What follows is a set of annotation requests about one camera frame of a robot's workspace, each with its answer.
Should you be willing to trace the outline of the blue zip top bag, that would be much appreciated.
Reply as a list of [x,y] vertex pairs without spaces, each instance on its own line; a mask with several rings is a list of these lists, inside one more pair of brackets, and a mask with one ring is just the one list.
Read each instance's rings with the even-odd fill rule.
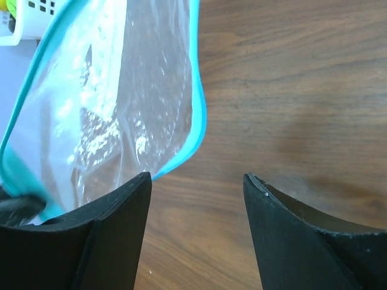
[[169,173],[206,133],[199,1],[66,2],[1,135],[1,187],[45,200],[31,224]]

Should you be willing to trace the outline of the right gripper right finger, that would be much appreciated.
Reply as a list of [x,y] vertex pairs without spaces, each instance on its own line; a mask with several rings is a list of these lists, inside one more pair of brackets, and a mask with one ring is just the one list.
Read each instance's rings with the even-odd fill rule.
[[263,289],[386,289],[386,230],[339,219],[244,175]]

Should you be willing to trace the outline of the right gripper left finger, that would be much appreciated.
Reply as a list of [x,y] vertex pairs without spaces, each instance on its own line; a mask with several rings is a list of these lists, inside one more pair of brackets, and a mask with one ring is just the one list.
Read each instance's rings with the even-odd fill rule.
[[1,227],[2,289],[132,289],[151,175],[41,225]]

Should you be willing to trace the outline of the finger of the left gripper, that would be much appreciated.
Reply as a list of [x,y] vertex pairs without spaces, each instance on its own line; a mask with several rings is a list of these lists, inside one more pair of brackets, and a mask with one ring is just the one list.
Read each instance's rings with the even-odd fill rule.
[[10,196],[1,187],[1,226],[30,224],[45,209],[45,200],[34,194]]

